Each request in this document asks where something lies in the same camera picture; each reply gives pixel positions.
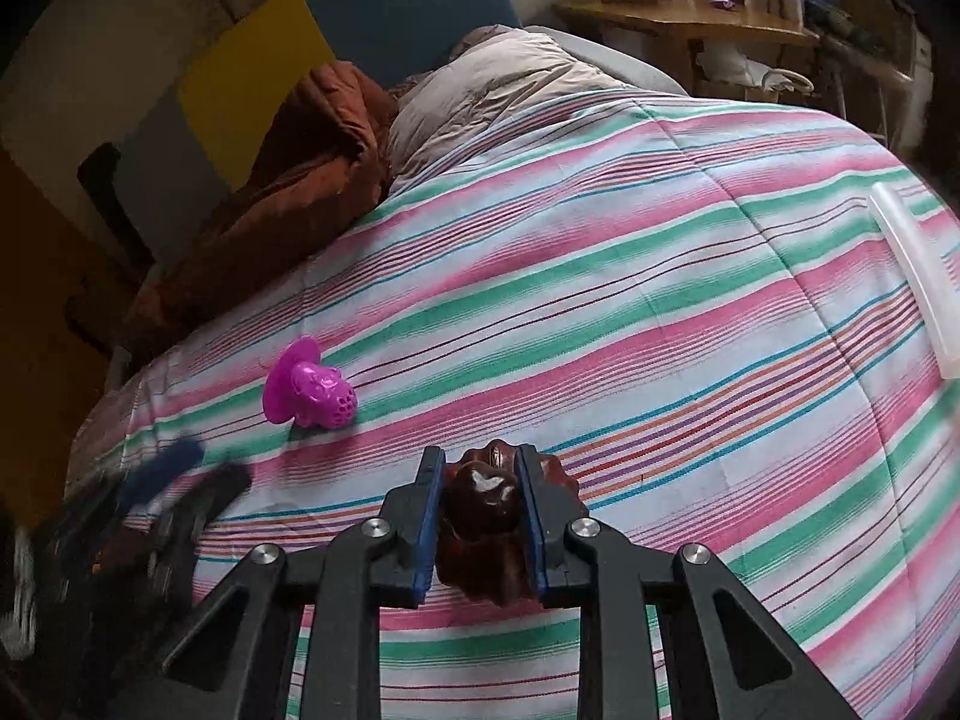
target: metal screw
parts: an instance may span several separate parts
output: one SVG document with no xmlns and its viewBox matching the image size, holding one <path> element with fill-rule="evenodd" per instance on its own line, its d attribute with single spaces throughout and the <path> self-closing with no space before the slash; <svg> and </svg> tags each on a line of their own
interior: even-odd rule
<svg viewBox="0 0 960 720">
<path fill-rule="evenodd" d="M 250 558 L 258 565 L 270 565 L 280 557 L 280 547 L 276 544 L 258 544 L 250 552 Z"/>
<path fill-rule="evenodd" d="M 580 538 L 593 538 L 600 533 L 600 523 L 592 517 L 581 517 L 570 523 L 570 530 Z"/>
<path fill-rule="evenodd" d="M 687 544 L 683 548 L 683 559 L 693 565 L 703 565 L 710 559 L 710 551 L 702 544 Z"/>
<path fill-rule="evenodd" d="M 160 544 L 165 544 L 167 541 L 170 541 L 170 533 L 173 533 L 174 529 L 174 515 L 170 514 L 169 509 L 163 514 L 160 514 L 160 519 L 157 519 L 157 541 Z"/>
<path fill-rule="evenodd" d="M 152 581 L 154 582 L 154 589 L 157 591 L 157 595 L 160 596 L 160 598 L 166 599 L 169 597 L 170 581 L 173 579 L 173 577 L 174 569 L 170 565 L 166 565 L 166 563 L 161 563 L 157 567 L 157 570 L 155 570 Z"/>
<path fill-rule="evenodd" d="M 370 538 L 383 538 L 390 533 L 390 523 L 383 517 L 371 517 L 360 526 L 360 532 Z"/>
</svg>

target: magenta pacifier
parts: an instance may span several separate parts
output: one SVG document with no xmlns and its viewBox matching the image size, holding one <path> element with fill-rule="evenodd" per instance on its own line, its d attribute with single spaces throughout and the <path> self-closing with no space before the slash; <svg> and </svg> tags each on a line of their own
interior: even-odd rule
<svg viewBox="0 0 960 720">
<path fill-rule="evenodd" d="M 335 367 L 319 365 L 320 345 L 304 336 L 280 355 L 263 386 L 263 415 L 275 425 L 290 419 L 298 427 L 329 430 L 349 424 L 357 395 Z"/>
</svg>

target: dark cloth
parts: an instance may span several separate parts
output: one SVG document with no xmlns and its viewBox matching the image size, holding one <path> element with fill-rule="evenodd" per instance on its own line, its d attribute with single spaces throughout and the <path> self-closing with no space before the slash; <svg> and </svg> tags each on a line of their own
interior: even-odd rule
<svg viewBox="0 0 960 720">
<path fill-rule="evenodd" d="M 277 111 L 246 186 L 210 215 L 179 266 L 141 290 L 117 343 L 149 362 L 376 208 L 395 117 L 395 100 L 349 62 L 310 71 Z"/>
</svg>

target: wooden table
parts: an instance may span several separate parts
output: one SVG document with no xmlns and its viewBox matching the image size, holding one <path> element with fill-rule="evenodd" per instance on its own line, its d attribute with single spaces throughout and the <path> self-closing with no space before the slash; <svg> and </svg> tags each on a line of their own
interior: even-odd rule
<svg viewBox="0 0 960 720">
<path fill-rule="evenodd" d="M 651 4 L 564 2 L 554 8 L 564 19 L 612 23 L 623 28 L 683 40 L 730 40 L 816 46 L 817 36 L 803 25 L 747 10 L 721 10 L 709 0 L 662 0 Z"/>
<path fill-rule="evenodd" d="M 599 1 L 563 2 L 554 10 L 570 28 L 590 39 L 599 38 L 599 25 L 613 25 L 661 38 L 666 49 L 666 69 L 688 92 L 693 92 L 691 40 L 727 40 L 735 43 L 768 43 L 815 47 L 818 37 L 803 25 L 748 10 L 713 7 L 709 0 L 661 0 L 651 4 L 603 4 Z"/>
</svg>

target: striped bedspread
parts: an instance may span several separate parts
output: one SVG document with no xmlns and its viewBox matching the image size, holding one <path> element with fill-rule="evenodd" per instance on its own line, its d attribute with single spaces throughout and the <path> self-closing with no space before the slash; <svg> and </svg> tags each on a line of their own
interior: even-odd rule
<svg viewBox="0 0 960 720">
<path fill-rule="evenodd" d="M 875 181 L 955 272 L 953 216 L 838 119 L 637 91 L 547 103 L 104 400 L 72 478 L 183 435 L 249 463 L 253 491 L 203 541 L 203 593 L 261 541 L 368 517 L 428 443 L 456 460 L 531 442 L 633 541 L 707 543 L 861 715 L 903 717 L 960 635 L 960 389 L 866 210 Z M 356 387 L 352 428 L 264 420 L 264 377 L 305 334 Z M 386 718 L 574 716 L 572 611 L 435 582 L 382 628 Z"/>
</svg>

